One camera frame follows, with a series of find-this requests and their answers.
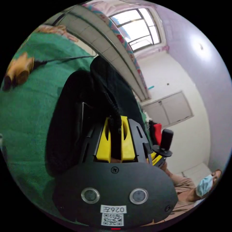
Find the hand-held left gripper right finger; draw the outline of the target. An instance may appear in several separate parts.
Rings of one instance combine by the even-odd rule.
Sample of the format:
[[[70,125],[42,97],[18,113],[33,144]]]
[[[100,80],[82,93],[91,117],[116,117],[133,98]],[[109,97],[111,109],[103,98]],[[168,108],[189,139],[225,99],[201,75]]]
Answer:
[[[121,121],[121,161],[133,161],[135,159],[135,151],[129,121],[126,116],[121,116]]]

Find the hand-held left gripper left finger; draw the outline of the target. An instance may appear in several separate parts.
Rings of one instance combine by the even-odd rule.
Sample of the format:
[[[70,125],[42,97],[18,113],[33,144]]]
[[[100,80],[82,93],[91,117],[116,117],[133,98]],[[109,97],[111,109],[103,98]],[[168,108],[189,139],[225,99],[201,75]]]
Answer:
[[[100,136],[100,141],[96,153],[99,161],[110,163],[111,161],[111,132],[109,129],[109,118],[107,117]]]

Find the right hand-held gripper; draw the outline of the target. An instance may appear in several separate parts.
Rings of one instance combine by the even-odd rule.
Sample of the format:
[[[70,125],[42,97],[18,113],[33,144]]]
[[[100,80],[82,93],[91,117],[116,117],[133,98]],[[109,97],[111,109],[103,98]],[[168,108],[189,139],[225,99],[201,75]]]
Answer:
[[[150,164],[149,157],[151,158],[152,165],[160,168],[166,161],[167,150],[161,148],[159,145],[153,145],[151,148],[149,143],[145,143],[145,159],[148,164]]]

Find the person's right hand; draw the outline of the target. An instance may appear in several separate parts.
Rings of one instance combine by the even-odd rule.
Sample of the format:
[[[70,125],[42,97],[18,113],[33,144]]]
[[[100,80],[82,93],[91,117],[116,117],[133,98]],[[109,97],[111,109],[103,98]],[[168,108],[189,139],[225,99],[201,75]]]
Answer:
[[[174,175],[168,170],[166,161],[164,162],[164,164],[161,166],[160,169],[163,170],[173,180]]]

